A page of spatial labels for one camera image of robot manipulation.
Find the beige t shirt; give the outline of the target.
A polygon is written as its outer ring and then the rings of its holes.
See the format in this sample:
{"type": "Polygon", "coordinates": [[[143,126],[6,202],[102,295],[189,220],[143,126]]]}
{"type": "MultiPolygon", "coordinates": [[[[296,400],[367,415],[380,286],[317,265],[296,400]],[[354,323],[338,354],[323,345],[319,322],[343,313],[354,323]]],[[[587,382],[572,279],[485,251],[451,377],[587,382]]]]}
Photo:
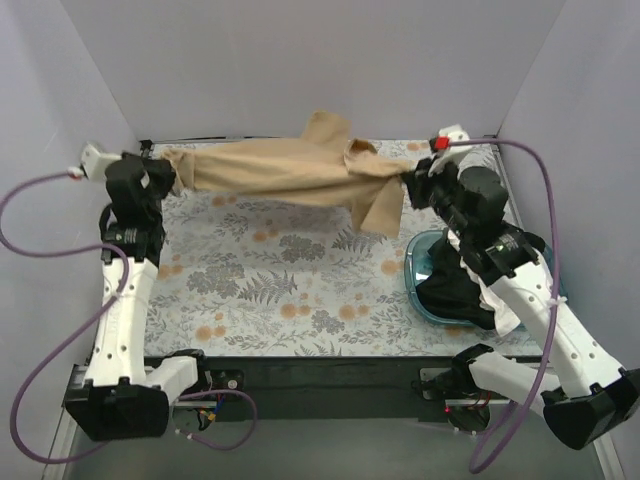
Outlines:
{"type": "Polygon", "coordinates": [[[353,138],[343,117],[314,112],[296,138],[249,139],[203,149],[171,148],[161,159],[173,189],[228,192],[313,207],[344,207],[359,232],[395,238],[404,205],[406,159],[389,159],[353,138]]]}

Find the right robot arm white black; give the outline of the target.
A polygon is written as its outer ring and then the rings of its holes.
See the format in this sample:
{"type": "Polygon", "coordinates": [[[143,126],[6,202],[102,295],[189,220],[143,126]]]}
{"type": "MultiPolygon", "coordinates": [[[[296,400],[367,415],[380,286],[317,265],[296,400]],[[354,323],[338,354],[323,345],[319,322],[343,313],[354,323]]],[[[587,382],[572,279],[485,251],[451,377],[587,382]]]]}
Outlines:
{"type": "Polygon", "coordinates": [[[431,162],[402,176],[411,205],[432,208],[454,234],[471,272],[515,314],[551,367],[535,370],[478,344],[452,361],[454,389],[464,397],[496,392],[534,410],[565,446],[580,450],[628,420],[639,408],[639,372],[628,370],[589,334],[570,307],[552,296],[557,282],[524,231],[504,219],[509,199],[486,167],[459,170],[431,162]]]}

